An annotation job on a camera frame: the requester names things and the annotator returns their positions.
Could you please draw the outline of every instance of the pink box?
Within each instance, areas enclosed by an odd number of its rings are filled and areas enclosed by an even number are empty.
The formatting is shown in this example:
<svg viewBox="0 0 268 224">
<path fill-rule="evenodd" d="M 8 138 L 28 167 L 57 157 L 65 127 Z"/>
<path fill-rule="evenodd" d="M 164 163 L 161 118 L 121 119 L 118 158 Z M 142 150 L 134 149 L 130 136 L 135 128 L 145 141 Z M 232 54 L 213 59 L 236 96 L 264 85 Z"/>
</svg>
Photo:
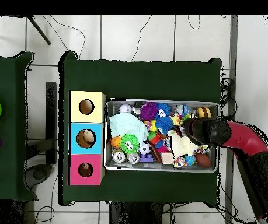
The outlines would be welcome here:
<svg viewBox="0 0 268 224">
<path fill-rule="evenodd" d="M 71 186 L 99 186 L 104 176 L 103 155 L 71 155 L 69 168 L 69 182 Z M 79 166 L 87 163 L 92 166 L 93 172 L 89 177 L 82 177 Z"/>
</svg>

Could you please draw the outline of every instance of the wooden block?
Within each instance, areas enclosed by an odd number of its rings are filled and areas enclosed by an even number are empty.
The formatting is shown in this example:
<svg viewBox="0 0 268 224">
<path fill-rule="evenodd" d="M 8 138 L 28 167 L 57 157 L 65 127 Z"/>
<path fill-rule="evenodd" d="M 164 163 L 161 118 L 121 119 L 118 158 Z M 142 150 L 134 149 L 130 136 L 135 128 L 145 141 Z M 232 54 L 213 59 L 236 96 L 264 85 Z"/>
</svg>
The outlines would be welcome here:
<svg viewBox="0 0 268 224">
<path fill-rule="evenodd" d="M 72 123 L 103 123 L 106 96 L 102 92 L 71 91 Z"/>
<path fill-rule="evenodd" d="M 162 153 L 162 163 L 163 164 L 173 164 L 173 154 L 172 152 Z"/>
<path fill-rule="evenodd" d="M 102 155 L 71 155 L 69 168 L 70 186 L 99 186 L 104 174 L 105 168 L 103 167 Z"/>
<path fill-rule="evenodd" d="M 102 154 L 103 126 L 103 124 L 71 123 L 71 154 Z"/>
</svg>

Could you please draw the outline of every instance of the white ball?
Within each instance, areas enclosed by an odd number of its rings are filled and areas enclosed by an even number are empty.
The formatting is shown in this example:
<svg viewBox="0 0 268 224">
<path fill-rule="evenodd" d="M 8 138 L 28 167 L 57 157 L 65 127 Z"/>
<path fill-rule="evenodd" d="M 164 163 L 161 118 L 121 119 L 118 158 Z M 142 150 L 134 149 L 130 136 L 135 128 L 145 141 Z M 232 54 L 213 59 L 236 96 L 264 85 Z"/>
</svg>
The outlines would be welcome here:
<svg viewBox="0 0 268 224">
<path fill-rule="evenodd" d="M 119 107 L 119 113 L 131 113 L 131 106 L 129 104 L 122 104 Z"/>
<path fill-rule="evenodd" d="M 149 154 L 151 151 L 151 146 L 148 142 L 144 142 L 142 144 L 142 146 L 139 148 L 139 151 L 141 152 L 141 154 L 146 155 Z"/>
</svg>

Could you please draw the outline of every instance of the blue box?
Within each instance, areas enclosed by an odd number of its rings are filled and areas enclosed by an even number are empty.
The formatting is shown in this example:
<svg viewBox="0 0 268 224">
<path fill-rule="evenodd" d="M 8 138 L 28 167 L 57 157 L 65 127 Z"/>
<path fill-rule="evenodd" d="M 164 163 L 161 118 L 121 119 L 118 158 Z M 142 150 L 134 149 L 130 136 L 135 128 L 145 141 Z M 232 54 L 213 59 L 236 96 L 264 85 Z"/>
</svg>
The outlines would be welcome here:
<svg viewBox="0 0 268 224">
<path fill-rule="evenodd" d="M 90 148 L 82 148 L 76 139 L 80 131 L 91 130 L 96 138 Z M 72 155 L 100 155 L 103 153 L 103 124 L 71 123 L 71 154 Z"/>
</svg>

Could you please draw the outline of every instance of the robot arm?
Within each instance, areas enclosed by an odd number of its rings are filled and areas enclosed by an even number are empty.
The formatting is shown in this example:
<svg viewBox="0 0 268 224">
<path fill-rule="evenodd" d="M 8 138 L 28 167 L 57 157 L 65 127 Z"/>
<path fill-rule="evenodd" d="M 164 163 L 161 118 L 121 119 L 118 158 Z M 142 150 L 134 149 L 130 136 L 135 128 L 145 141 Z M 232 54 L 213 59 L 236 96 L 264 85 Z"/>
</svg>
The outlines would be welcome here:
<svg viewBox="0 0 268 224">
<path fill-rule="evenodd" d="M 268 224 L 268 147 L 263 139 L 251 127 L 233 121 L 190 118 L 183 126 L 193 143 L 234 152 L 255 217 Z"/>
</svg>

